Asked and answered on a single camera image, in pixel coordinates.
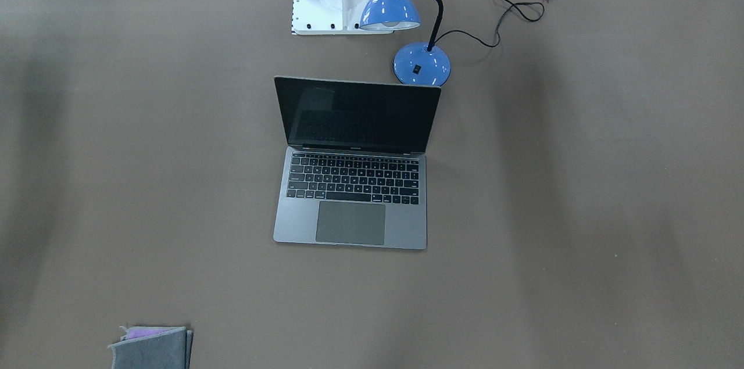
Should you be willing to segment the grey laptop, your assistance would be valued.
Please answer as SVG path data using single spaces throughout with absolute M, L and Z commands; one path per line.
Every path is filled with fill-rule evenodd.
M 424 250 L 441 88 L 274 78 L 287 149 L 273 239 Z

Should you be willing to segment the blue desk lamp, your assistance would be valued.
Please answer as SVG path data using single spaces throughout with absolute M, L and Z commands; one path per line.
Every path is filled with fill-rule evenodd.
M 430 39 L 403 46 L 393 58 L 394 74 L 402 84 L 442 86 L 450 77 L 450 59 L 435 43 L 443 20 L 443 0 L 435 2 L 438 13 Z M 408 30 L 420 25 L 412 0 L 369 0 L 359 22 L 359 27 L 367 31 Z

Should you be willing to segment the grey folded cloth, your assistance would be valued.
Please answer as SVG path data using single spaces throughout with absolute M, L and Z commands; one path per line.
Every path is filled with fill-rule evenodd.
M 188 368 L 193 331 L 186 327 L 120 327 L 124 334 L 109 345 L 111 368 Z

